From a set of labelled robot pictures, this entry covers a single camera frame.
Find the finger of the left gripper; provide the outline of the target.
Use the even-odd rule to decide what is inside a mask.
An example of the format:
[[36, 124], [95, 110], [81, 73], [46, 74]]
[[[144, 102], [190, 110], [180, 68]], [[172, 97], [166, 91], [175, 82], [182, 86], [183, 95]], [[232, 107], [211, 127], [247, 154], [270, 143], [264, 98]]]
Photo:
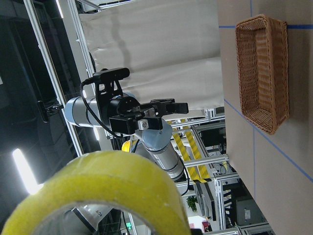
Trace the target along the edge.
[[137, 120], [138, 130], [161, 130], [163, 128], [162, 119], [160, 117], [142, 117]]
[[150, 101], [157, 115], [187, 114], [187, 103], [176, 103], [173, 98], [153, 99]]

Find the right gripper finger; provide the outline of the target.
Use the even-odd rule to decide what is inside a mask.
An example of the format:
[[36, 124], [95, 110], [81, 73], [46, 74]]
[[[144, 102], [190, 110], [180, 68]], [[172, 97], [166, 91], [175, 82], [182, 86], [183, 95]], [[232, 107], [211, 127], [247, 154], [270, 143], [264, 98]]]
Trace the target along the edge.
[[191, 235], [202, 235], [201, 229], [190, 228]]

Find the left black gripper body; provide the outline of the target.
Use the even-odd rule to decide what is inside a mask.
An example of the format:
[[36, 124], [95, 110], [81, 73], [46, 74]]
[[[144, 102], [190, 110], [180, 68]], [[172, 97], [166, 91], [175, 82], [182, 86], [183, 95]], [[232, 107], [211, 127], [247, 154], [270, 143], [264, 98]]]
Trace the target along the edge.
[[113, 132], [133, 134], [138, 130], [137, 119], [157, 117], [153, 105], [140, 104], [132, 96], [117, 96], [109, 102], [109, 127]]

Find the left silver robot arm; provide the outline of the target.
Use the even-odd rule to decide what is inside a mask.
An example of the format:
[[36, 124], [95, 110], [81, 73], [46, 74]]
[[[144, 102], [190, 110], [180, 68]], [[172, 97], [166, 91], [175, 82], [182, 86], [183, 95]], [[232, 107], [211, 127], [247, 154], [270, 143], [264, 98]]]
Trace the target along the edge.
[[183, 176], [184, 166], [171, 144], [172, 127], [162, 117], [188, 112], [187, 103], [177, 103], [173, 98], [141, 104], [128, 94], [115, 97], [101, 94], [91, 99], [79, 96], [65, 105], [66, 119], [73, 125], [103, 127], [118, 137], [135, 135], [144, 154], [173, 181]]

